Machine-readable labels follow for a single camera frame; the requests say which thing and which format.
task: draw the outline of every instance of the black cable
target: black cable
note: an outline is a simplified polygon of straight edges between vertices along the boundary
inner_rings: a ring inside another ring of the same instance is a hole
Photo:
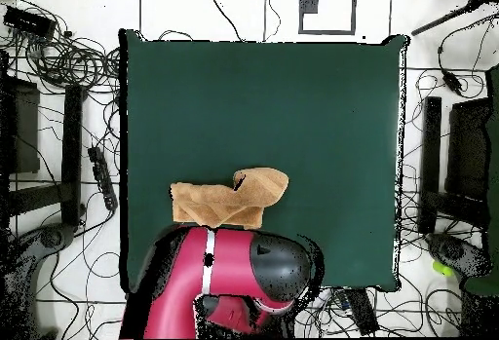
[[[114,324],[114,323],[121,323],[121,320],[119,320],[119,321],[105,321],[105,322],[101,323],[101,324],[97,327],[96,331],[95,331],[95,332],[92,334],[92,336],[90,337],[90,340],[92,340],[93,338],[95,338],[95,339],[96,339],[96,334],[97,334],[97,332],[100,330],[100,328],[101,328],[101,327],[103,327],[104,325],[107,325],[107,324]]]
[[[432,330],[432,333],[436,336],[436,337],[439,337],[439,335],[437,334],[437,332],[435,331],[435,329],[433,328],[433,325],[432,325],[432,322],[435,322],[432,320],[431,316],[430,316],[430,312],[429,312],[429,301],[430,301],[430,297],[432,297],[434,294],[438,293],[438,292],[446,292],[447,294],[452,294],[453,296],[457,297],[459,300],[461,300],[461,296],[459,296],[458,294],[456,294],[454,291],[452,290],[449,290],[448,288],[437,288],[433,291],[431,291],[427,296],[426,296],[426,299],[424,301],[424,306],[425,306],[425,313],[426,313],[426,320],[428,322],[428,325],[430,326],[430,329]],[[442,315],[439,315],[438,316],[441,318],[441,319],[445,319],[447,322],[449,322],[450,324],[452,324],[454,327],[457,328],[457,330],[459,331],[460,330],[460,327],[459,325],[456,325],[453,321],[450,321],[446,318],[444,318]]]
[[[266,38],[264,40],[264,42],[267,42],[272,36],[276,35],[277,32],[279,31],[279,28],[281,27],[281,17],[279,16],[279,14],[276,12],[276,10],[272,7],[272,4],[270,3],[271,0],[269,0],[269,8],[272,10],[272,12],[274,12],[274,14],[276,14],[277,18],[279,19],[279,24],[277,25],[277,28],[276,28],[276,31],[274,33],[272,33],[272,35],[270,35],[268,38]]]
[[[449,34],[447,34],[442,40],[441,40],[441,44],[439,45],[439,48],[437,50],[438,52],[438,57],[439,57],[439,67],[441,69],[441,73],[443,75],[443,79],[445,80],[445,83],[449,86],[449,88],[467,98],[467,99],[473,99],[473,98],[476,98],[477,96],[479,96],[481,94],[481,92],[483,91],[484,89],[484,82],[482,80],[482,78],[480,76],[477,76],[477,75],[474,75],[474,72],[475,72],[475,67],[479,61],[479,58],[480,58],[480,53],[481,53],[481,47],[483,45],[483,40],[485,39],[485,35],[487,34],[488,30],[490,29],[490,27],[492,26],[492,22],[494,19],[498,19],[499,18],[499,13],[496,13],[496,14],[492,14],[492,15],[489,15],[485,18],[482,18],[482,19],[478,19],[476,21],[474,21],[473,23],[470,23],[464,27],[460,27],[458,29],[455,29],[453,31],[451,31]],[[445,41],[452,35],[454,35],[455,33],[457,32],[460,32],[462,30],[467,30],[467,29],[470,29],[476,25],[479,25],[480,23],[484,22],[484,21],[487,21],[487,20],[490,20],[490,23],[488,25],[488,27],[486,28],[485,32],[483,33],[483,36],[481,38],[481,41],[480,41],[480,49],[479,49],[479,53],[477,55],[477,59],[475,60],[475,64],[473,65],[473,69],[472,69],[472,74],[471,75],[461,75],[461,76],[456,76],[455,74],[453,74],[449,69],[445,69],[443,68],[442,64],[441,64],[441,54],[443,53],[443,44],[445,43]],[[466,81],[466,90],[463,89],[463,86],[462,84],[459,82],[459,79],[461,80],[465,80],[465,78],[472,78],[474,81],[476,81],[478,84],[480,84],[480,91],[473,95],[473,96],[466,96],[466,95],[462,95],[463,92],[467,91],[468,90],[468,83]]]
[[[71,327],[71,325],[74,323],[74,321],[76,321],[76,318],[78,317],[79,313],[80,313],[80,308],[78,307],[78,305],[73,301],[71,300],[69,297],[65,296],[64,294],[62,294],[60,291],[58,291],[58,289],[56,288],[56,285],[54,284],[54,273],[56,272],[56,269],[58,267],[58,260],[59,260],[59,253],[57,252],[56,254],[56,265],[54,266],[54,269],[52,270],[52,273],[51,273],[51,277],[50,277],[50,284],[52,286],[52,289],[62,298],[66,299],[67,301],[71,302],[72,304],[74,304],[74,306],[76,307],[76,314],[74,315],[73,317],[73,320],[71,321],[71,323],[67,326],[67,328],[64,330],[64,333],[62,333],[62,337],[60,340],[64,340],[64,337],[66,337],[66,334],[67,334],[67,331],[69,330],[69,328]]]
[[[189,35],[188,33],[185,33],[185,32],[179,32],[178,30],[165,30],[161,35],[160,37],[158,38],[159,41],[161,41],[163,39],[164,36],[167,36],[171,33],[176,33],[178,35],[183,35],[183,36],[187,36],[191,41],[194,41],[194,39],[192,39],[192,36]]]
[[[225,13],[222,11],[222,9],[220,8],[220,6],[218,5],[218,2],[216,2],[216,0],[212,0],[214,5],[216,6],[216,8],[222,13],[222,15],[227,19],[227,21],[230,23],[230,25],[232,26],[232,28],[234,29],[234,31],[236,32],[236,36],[238,37],[238,39],[241,41],[241,42],[247,42],[246,40],[244,39],[241,39],[241,36],[239,36],[239,33],[238,33],[238,29],[236,28],[236,26],[234,25],[234,23],[232,22],[232,20],[230,18],[227,17],[227,15],[225,15]]]

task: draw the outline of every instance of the table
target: table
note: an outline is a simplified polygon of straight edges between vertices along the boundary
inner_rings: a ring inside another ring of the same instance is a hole
[[[122,34],[122,285],[134,288],[147,250],[172,224],[171,183],[232,185],[236,170],[266,166],[285,172],[289,187],[265,210],[262,230],[314,240],[325,256],[324,285],[396,290],[405,47],[403,36],[369,46],[144,42]]]

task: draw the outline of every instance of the tan towel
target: tan towel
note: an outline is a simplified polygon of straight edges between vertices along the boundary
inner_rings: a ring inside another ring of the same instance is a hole
[[[237,171],[234,188],[177,182],[171,186],[173,221],[260,228],[263,209],[277,203],[287,187],[288,176],[268,168]]]

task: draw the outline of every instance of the cable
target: cable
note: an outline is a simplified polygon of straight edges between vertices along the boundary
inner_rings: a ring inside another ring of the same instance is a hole
[[[277,18],[279,19],[279,24],[277,25],[276,31],[275,31],[274,33],[272,33],[272,35],[270,35],[268,38],[266,38],[266,39],[264,40],[264,42],[267,42],[267,41],[268,41],[268,40],[269,40],[272,36],[276,35],[276,34],[277,34],[277,32],[279,31],[279,28],[281,27],[281,17],[280,17],[280,16],[279,16],[279,14],[275,11],[275,9],[272,7],[272,4],[270,3],[270,1],[271,1],[271,0],[269,0],[269,7],[270,7],[270,9],[272,10],[272,12],[274,12],[274,14],[276,14]]]
[[[447,84],[447,86],[453,92],[455,92],[456,94],[459,94],[460,96],[463,96],[463,97],[465,97],[467,99],[473,99],[473,98],[479,96],[481,94],[481,92],[483,91],[483,89],[484,89],[484,82],[483,82],[482,78],[479,77],[479,76],[474,75],[474,72],[475,72],[475,68],[476,68],[477,63],[478,63],[479,58],[480,58],[481,48],[482,48],[482,45],[483,45],[483,40],[485,39],[485,35],[487,34],[488,30],[492,26],[492,21],[494,19],[497,19],[497,18],[499,18],[499,13],[489,15],[489,16],[487,16],[485,18],[482,18],[482,19],[478,19],[478,20],[474,21],[473,23],[470,23],[470,24],[468,24],[468,25],[466,25],[464,27],[460,27],[458,29],[455,29],[455,30],[451,31],[449,34],[447,34],[441,40],[441,44],[439,45],[439,48],[437,49],[438,56],[439,56],[439,67],[440,67],[441,73],[443,75],[443,80],[445,81],[445,83]],[[489,23],[488,27],[486,28],[486,30],[483,33],[483,36],[481,38],[480,49],[479,49],[479,53],[477,55],[477,59],[475,60],[475,63],[473,65],[472,74],[471,75],[461,75],[460,77],[457,77],[455,74],[453,74],[452,72],[450,72],[449,69],[443,68],[442,63],[441,63],[441,54],[443,53],[443,44],[445,43],[445,41],[450,36],[454,35],[455,33],[460,32],[462,30],[470,29],[470,28],[472,28],[472,27],[474,27],[476,25],[479,25],[480,23],[482,23],[484,21],[487,21],[487,20],[490,20],[490,23]],[[476,81],[478,84],[480,84],[480,91],[477,94],[474,94],[473,96],[462,95],[463,92],[465,92],[465,91],[468,90],[468,82],[466,81],[465,78],[472,78],[474,81]],[[463,89],[463,86],[459,82],[459,79],[464,80],[466,82],[466,89]]]
[[[119,321],[105,321],[104,323],[101,323],[98,328],[96,329],[96,331],[92,334],[92,336],[90,337],[90,340],[92,339],[96,339],[96,334],[97,332],[100,330],[101,327],[103,327],[104,325],[107,325],[107,324],[114,324],[114,323],[121,323],[121,320]]]
[[[177,33],[179,35],[183,35],[183,36],[187,36],[191,41],[193,41],[194,39],[192,39],[192,36],[189,35],[188,33],[185,33],[185,32],[179,32],[177,30],[166,30],[165,32],[163,32],[160,37],[158,38],[159,41],[161,41],[163,39],[164,36],[166,35],[169,35],[170,33]]]
[[[58,189],[58,199],[60,201],[60,203],[62,204],[63,203],[63,200],[62,200],[62,194],[60,193],[60,188],[58,186],[58,184],[56,183],[56,179],[54,178],[52,172],[51,172],[51,169],[49,168],[49,165],[47,164],[47,161],[45,160],[45,157],[42,155],[42,153],[38,150],[38,148],[36,148],[35,146],[31,145],[29,142],[25,141],[24,139],[22,139],[20,136],[16,135],[16,138],[19,139],[20,141],[22,141],[24,144],[26,144],[28,147],[34,149],[38,155],[41,157],[43,163],[45,164],[45,168],[47,169],[47,172],[49,173],[49,176],[51,177],[51,180],[52,182],[54,183],[54,185],[56,186],[56,188]]]
[[[60,291],[58,291],[58,289],[56,288],[56,285],[54,284],[54,273],[56,272],[56,269],[58,267],[58,260],[59,260],[59,253],[57,252],[56,254],[56,265],[54,266],[54,269],[52,270],[52,273],[51,273],[51,277],[50,277],[50,284],[52,286],[52,289],[62,298],[66,299],[67,301],[71,302],[72,304],[74,304],[74,306],[76,307],[76,314],[74,315],[71,323],[67,326],[67,328],[64,330],[64,333],[62,333],[62,337],[60,340],[64,340],[64,337],[66,337],[66,334],[67,334],[67,331],[69,330],[69,328],[71,327],[71,325],[74,323],[74,321],[76,321],[76,318],[78,317],[79,313],[80,313],[80,308],[78,307],[78,305],[73,301],[71,300],[69,297],[65,296],[64,294],[62,294]]]
[[[236,32],[236,36],[238,37],[238,39],[241,41],[241,42],[247,42],[246,40],[244,39],[241,39],[241,36],[239,36],[239,33],[238,33],[238,29],[236,28],[236,26],[234,25],[234,23],[232,22],[232,20],[230,18],[227,17],[227,15],[225,15],[225,13],[222,11],[222,9],[220,8],[220,6],[218,5],[218,2],[216,2],[216,0],[212,0],[214,5],[216,6],[216,8],[222,13],[222,15],[227,19],[227,21],[230,23],[230,25],[232,26],[232,28],[234,29],[234,31]]]

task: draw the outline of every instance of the black stand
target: black stand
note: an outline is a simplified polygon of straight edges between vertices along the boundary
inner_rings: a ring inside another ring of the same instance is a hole
[[[43,335],[36,322],[36,281],[43,261],[71,244],[84,207],[80,204],[82,156],[81,86],[65,88],[61,184],[9,192],[9,173],[16,161],[16,99],[7,69],[9,56],[0,51],[0,337],[55,338]],[[10,238],[10,216],[60,203],[61,223]]]
[[[468,4],[465,7],[453,11],[445,15],[444,17],[434,20],[428,24],[425,24],[424,26],[421,26],[420,28],[414,30],[411,34],[412,36],[419,35],[420,33],[426,32],[429,29],[433,29],[434,27],[439,26],[440,24],[445,23],[451,19],[457,18],[468,12],[472,12],[478,9],[481,5],[484,5],[485,3],[498,3],[498,2],[499,0],[468,0]]]

